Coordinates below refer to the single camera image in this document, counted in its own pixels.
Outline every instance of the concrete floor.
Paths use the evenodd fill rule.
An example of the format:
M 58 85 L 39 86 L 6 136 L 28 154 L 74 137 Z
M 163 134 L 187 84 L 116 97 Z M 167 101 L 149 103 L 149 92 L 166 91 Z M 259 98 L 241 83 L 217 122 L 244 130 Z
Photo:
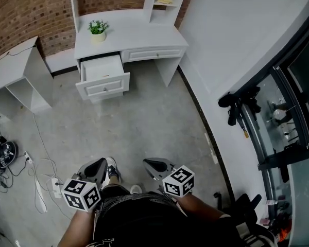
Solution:
M 155 190 L 157 184 L 145 172 L 142 159 L 165 157 L 193 170 L 194 195 L 216 206 L 213 193 L 221 191 L 227 197 L 226 184 L 180 75 L 175 73 L 166 88 L 152 61 L 128 63 L 125 70 L 131 72 L 130 91 L 97 105 L 81 100 L 75 87 L 80 81 L 77 71 L 55 77 L 53 108 L 36 115 L 36 121 L 57 175 L 65 181 L 86 162 L 112 156 L 123 185 L 143 183 L 147 190 Z M 39 164 L 38 174 L 52 174 L 50 163 L 40 160 L 46 153 L 29 110 L 20 109 L 15 120 L 0 129 L 5 138 L 17 142 L 20 154 L 28 151 Z M 17 173 L 23 166 L 24 159 L 18 158 L 11 169 Z M 45 186 L 47 177 L 39 179 Z M 34 178 L 27 170 L 14 178 L 8 193 L 0 193 L 0 229 L 20 246 L 56 246 L 70 222 L 49 194 L 42 194 L 48 208 L 44 215 L 35 209 Z M 63 199 L 55 200 L 67 216 L 73 216 Z M 39 199 L 36 203 L 41 209 Z

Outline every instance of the black shorts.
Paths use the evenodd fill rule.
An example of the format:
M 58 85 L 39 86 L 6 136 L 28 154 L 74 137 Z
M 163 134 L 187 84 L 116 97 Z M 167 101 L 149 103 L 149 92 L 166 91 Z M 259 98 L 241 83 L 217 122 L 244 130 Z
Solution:
M 123 186 L 116 184 L 107 185 L 104 189 L 101 190 L 102 199 L 120 197 L 126 195 L 130 195 L 130 192 Z

